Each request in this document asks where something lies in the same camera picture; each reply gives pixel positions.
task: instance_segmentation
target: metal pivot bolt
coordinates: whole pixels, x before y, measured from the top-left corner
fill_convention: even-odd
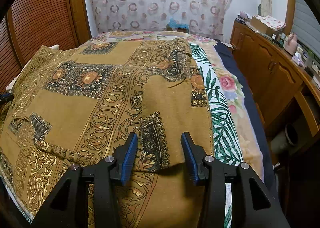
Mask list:
[[[72,164],[70,166],[70,169],[73,170],[73,171],[77,170],[78,168],[79,168],[79,164]]]
[[[205,156],[204,159],[205,159],[207,162],[213,162],[213,161],[214,161],[214,157],[212,157],[211,155]]]
[[[115,160],[115,158],[113,156],[108,156],[105,159],[106,162],[113,162],[114,160]]]
[[[249,165],[247,162],[242,162],[242,163],[241,163],[241,167],[242,167],[243,169],[247,170],[247,169],[250,167],[250,165]]]

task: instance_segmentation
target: white pillow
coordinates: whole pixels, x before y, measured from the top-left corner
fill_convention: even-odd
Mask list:
[[[52,47],[50,47],[53,50],[58,50],[59,49],[59,44],[53,45]],[[22,71],[25,69],[25,67],[28,65],[28,63],[31,61],[31,59],[24,65]],[[13,85],[15,84],[15,82],[17,81],[18,77],[20,76],[21,72],[19,73],[19,75],[17,75],[12,81],[11,83],[5,88],[6,91],[10,90],[13,88]]]

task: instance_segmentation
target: trash can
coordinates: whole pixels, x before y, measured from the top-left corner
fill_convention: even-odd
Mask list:
[[[283,131],[271,141],[271,151],[274,154],[281,154],[291,146],[296,146],[298,134],[291,124],[287,124]]]

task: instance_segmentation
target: pink pitcher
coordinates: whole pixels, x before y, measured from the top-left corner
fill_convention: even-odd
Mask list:
[[[298,37],[293,33],[290,34],[288,37],[288,42],[285,45],[285,50],[287,52],[289,52],[292,56],[295,54],[295,52],[297,51],[297,47],[298,47]]]

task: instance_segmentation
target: navy blue fabric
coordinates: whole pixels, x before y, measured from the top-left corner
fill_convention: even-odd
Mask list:
[[[275,176],[274,176],[271,157],[270,157],[270,151],[268,148],[263,125],[262,125],[257,107],[253,100],[251,91],[249,89],[249,85],[247,83],[246,78],[239,70],[237,63],[233,58],[232,53],[228,50],[228,47],[222,44],[219,40],[216,40],[216,41],[218,45],[214,47],[218,52],[220,58],[222,59],[223,65],[230,73],[232,73],[238,78],[240,84],[243,86],[242,91],[244,93],[244,106],[247,109],[253,130],[257,137],[260,151],[262,152],[262,155],[263,155],[262,163],[263,163],[263,169],[264,169],[264,183],[268,188],[268,190],[273,194],[273,196],[276,197],[277,196],[276,182],[275,182]]]

